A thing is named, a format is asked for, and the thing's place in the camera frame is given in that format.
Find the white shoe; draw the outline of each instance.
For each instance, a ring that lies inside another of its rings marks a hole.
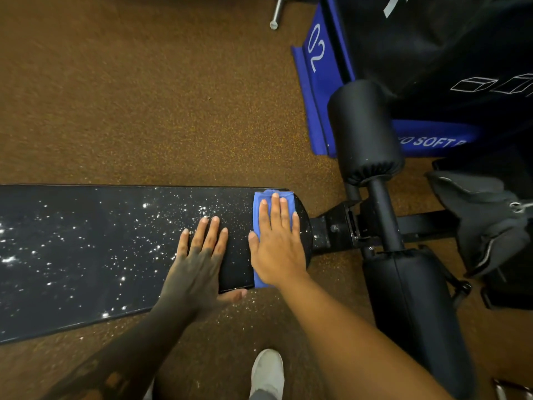
[[[256,390],[264,390],[281,400],[283,396],[283,360],[279,352],[273,349],[263,349],[255,359],[252,367],[252,388],[250,396]]]

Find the person's left hand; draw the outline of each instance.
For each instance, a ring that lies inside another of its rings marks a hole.
[[[164,304],[191,311],[196,320],[216,309],[238,302],[247,293],[246,289],[235,289],[218,294],[218,272],[228,243],[228,229],[223,228],[218,236],[220,219],[215,216],[203,241],[208,222],[206,217],[200,220],[189,253],[189,230],[185,229],[181,233],[176,260],[170,268],[158,301],[160,306]]]

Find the brown floor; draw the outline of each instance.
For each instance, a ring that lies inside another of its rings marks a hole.
[[[0,183],[279,186],[310,215],[343,198],[336,162],[311,154],[289,46],[314,6],[274,0],[0,0]],[[398,214],[438,208],[409,160],[390,190]],[[431,247],[456,274],[453,241]],[[313,260],[332,295],[372,321],[357,253]],[[480,376],[533,385],[533,315],[459,311]],[[3,399],[34,399],[142,316],[0,347]],[[276,292],[186,331],[160,372],[165,398],[247,398],[257,352],[278,349],[287,399],[330,395]]]

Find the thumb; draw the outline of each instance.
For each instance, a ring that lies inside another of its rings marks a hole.
[[[259,249],[259,237],[253,231],[248,235],[248,244],[250,245],[250,252],[253,257],[257,254],[257,250]]]
[[[229,292],[224,292],[218,295],[217,300],[220,302],[221,305],[227,306],[231,303],[237,303],[239,300],[241,300],[248,291],[246,289],[234,289]]]

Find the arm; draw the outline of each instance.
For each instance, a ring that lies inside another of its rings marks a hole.
[[[307,274],[300,222],[287,201],[260,206],[261,242],[250,233],[252,266],[280,289],[301,324],[335,397],[412,400],[451,397],[388,337],[328,295]]]
[[[189,231],[183,230],[176,260],[150,313],[79,365],[43,399],[142,399],[187,326],[246,294],[237,289],[218,295],[228,229],[221,231],[217,242],[220,221],[214,217],[204,242],[207,223],[206,217],[200,221],[189,253]]]

